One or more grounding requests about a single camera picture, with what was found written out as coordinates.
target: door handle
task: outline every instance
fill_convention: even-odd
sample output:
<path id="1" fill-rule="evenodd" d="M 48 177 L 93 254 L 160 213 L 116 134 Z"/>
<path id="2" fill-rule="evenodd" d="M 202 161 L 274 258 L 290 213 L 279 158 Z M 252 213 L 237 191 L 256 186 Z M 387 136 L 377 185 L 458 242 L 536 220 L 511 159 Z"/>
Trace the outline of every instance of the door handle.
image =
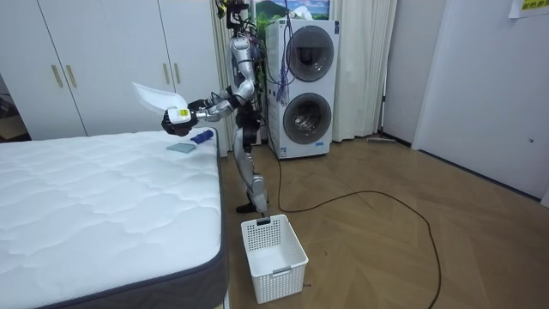
<path id="1" fill-rule="evenodd" d="M 57 80 L 57 85 L 59 85 L 60 88 L 63 87 L 63 82 L 61 82 L 61 77 L 59 76 L 59 72 L 57 71 L 57 66 L 55 64 L 51 65 L 51 70 L 53 71 L 53 75 L 55 76 L 55 79 Z"/>
<path id="2" fill-rule="evenodd" d="M 164 77 L 166 78 L 166 84 L 170 84 L 170 76 L 168 75 L 168 66 L 164 64 Z"/>
<path id="3" fill-rule="evenodd" d="M 72 75 L 72 69 L 70 68 L 70 65 L 65 65 L 65 68 L 67 68 L 67 73 L 69 73 L 69 78 L 70 78 L 70 82 L 72 83 L 72 87 L 76 88 L 75 76 Z"/>
<path id="4" fill-rule="evenodd" d="M 178 67 L 178 64 L 173 64 L 173 68 L 175 69 L 175 78 L 178 80 L 178 83 L 181 83 L 181 79 L 179 79 L 179 67 Z"/>

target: cabinet door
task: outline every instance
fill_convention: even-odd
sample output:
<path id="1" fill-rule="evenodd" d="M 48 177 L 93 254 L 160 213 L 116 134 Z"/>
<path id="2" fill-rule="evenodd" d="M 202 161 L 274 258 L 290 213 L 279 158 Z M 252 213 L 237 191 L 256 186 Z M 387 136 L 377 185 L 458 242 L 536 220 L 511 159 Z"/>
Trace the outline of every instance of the cabinet door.
<path id="1" fill-rule="evenodd" d="M 0 72 L 31 138 L 85 136 L 39 5 L 2 1 L 0 12 Z"/>
<path id="2" fill-rule="evenodd" d="M 220 90 L 210 3 L 159 0 L 175 88 L 188 102 L 208 98 Z M 225 120 L 199 126 L 214 127 L 219 132 L 220 152 L 225 155 L 228 142 Z"/>
<path id="3" fill-rule="evenodd" d="M 174 92 L 175 85 L 158 2 L 102 0 L 102 3 L 110 30 L 108 34 L 112 37 L 116 53 L 114 56 L 124 79 Z"/>
<path id="4" fill-rule="evenodd" d="M 159 57 L 151 52 L 154 49 L 148 48 L 156 44 L 150 41 L 154 29 L 139 32 L 150 25 L 148 17 L 140 19 L 147 9 L 142 5 L 148 2 L 39 0 L 39 3 L 63 69 L 74 77 L 70 78 L 71 89 L 87 133 L 161 130 L 161 115 L 141 106 L 131 85 L 135 81 L 173 91 L 166 43 L 161 42 L 158 47 L 164 49 Z M 151 16 L 158 15 L 157 6 L 150 9 Z M 156 35 L 162 38 L 161 32 Z"/>

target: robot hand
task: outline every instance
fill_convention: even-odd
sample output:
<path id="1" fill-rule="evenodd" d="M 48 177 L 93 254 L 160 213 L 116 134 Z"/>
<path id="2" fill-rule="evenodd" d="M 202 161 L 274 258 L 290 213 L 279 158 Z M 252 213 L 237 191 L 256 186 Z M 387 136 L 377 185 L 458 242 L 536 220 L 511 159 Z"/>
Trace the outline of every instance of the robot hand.
<path id="1" fill-rule="evenodd" d="M 196 112 L 211 107 L 209 100 L 196 100 L 187 105 L 187 109 L 172 109 L 164 113 L 162 128 L 171 135 L 186 136 L 192 127 L 198 124 Z"/>
<path id="2" fill-rule="evenodd" d="M 183 123 L 176 123 L 174 124 L 170 120 L 170 114 L 172 112 L 181 112 L 181 111 L 187 111 L 190 114 L 190 120 Z M 168 134 L 171 135 L 177 135 L 177 136 L 186 136 L 189 134 L 190 130 L 193 126 L 198 124 L 198 118 L 196 118 L 196 115 L 194 112 L 189 110 L 167 110 L 164 113 L 164 118 L 162 119 L 162 128 L 164 128 L 164 131 L 166 131 Z"/>

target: gray mattress border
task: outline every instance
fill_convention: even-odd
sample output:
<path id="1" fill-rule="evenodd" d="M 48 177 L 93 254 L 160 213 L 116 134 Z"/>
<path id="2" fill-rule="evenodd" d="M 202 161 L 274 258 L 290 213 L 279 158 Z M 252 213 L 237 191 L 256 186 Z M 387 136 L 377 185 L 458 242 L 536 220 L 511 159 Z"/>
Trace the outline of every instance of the gray mattress border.
<path id="1" fill-rule="evenodd" d="M 179 309 L 211 309 L 223 303 L 229 287 L 229 253 L 225 230 L 226 211 L 223 203 L 219 134 L 217 130 L 215 130 L 215 133 L 218 149 L 217 167 L 220 179 L 221 245 L 220 251 L 214 258 L 192 269 L 126 284 L 72 300 L 40 306 L 36 309 L 144 309 L 153 308 L 159 304 L 166 304 Z M 198 282 L 215 282 L 215 284 L 202 285 L 197 284 Z"/>

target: dryer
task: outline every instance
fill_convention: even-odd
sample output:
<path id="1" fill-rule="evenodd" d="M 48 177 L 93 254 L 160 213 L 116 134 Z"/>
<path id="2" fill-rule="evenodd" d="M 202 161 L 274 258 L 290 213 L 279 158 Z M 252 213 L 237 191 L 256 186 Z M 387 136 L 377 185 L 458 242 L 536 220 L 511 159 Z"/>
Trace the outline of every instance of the dryer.
<path id="1" fill-rule="evenodd" d="M 324 155 L 332 142 L 340 23 L 291 20 L 292 38 L 286 23 L 279 19 L 266 31 L 268 80 L 280 80 L 284 62 L 291 82 L 280 101 L 279 85 L 268 82 L 269 145 L 279 159 Z"/>

